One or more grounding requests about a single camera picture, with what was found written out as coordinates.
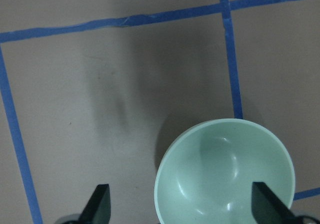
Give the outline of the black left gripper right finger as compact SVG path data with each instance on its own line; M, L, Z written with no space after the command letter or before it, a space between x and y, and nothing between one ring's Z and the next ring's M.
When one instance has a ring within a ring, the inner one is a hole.
M251 187L251 213L257 224L300 223L264 182L253 182Z

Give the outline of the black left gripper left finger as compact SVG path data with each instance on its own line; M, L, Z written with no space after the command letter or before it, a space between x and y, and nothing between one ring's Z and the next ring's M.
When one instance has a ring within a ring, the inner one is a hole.
M111 196L109 184L96 186L77 224L108 224L111 219Z

